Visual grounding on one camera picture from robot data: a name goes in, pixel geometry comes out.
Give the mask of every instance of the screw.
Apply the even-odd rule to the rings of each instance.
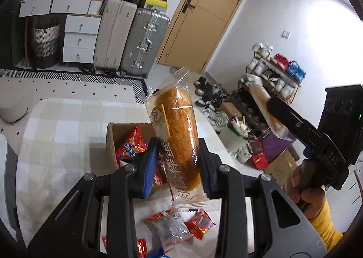
[[[93,173],[87,173],[83,176],[83,179],[86,181],[90,181],[94,178],[94,174]]]
[[[128,172],[135,171],[135,169],[136,169],[136,167],[133,164],[128,164],[128,165],[125,166],[125,170],[128,171]]]
[[[270,180],[271,180],[271,175],[269,175],[269,174],[262,174],[262,175],[261,175],[261,179],[262,179],[263,181],[268,182],[268,181],[270,181]]]
[[[222,172],[229,172],[231,170],[231,168],[228,165],[221,165],[221,166],[219,166],[219,170]]]

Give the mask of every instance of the gray suitcase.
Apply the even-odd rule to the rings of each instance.
[[[165,14],[138,8],[121,59],[121,76],[148,77],[170,19]]]

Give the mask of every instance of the pork floss bread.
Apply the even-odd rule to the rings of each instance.
[[[184,89],[164,88],[156,93],[155,108],[162,105],[170,135],[168,142],[163,142],[164,149],[171,150],[165,165],[168,182],[178,191],[191,191],[201,185],[196,166],[198,133],[192,101]]]

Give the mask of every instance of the yellow sleeve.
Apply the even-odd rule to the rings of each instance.
[[[330,209],[328,201],[325,201],[320,213],[310,220],[315,230],[320,234],[328,252],[340,241],[342,234],[334,230],[334,225],[331,221]]]

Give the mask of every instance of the white suitcase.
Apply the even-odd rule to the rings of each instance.
[[[108,0],[99,27],[93,65],[117,70],[125,48],[128,32],[137,5],[120,0]]]

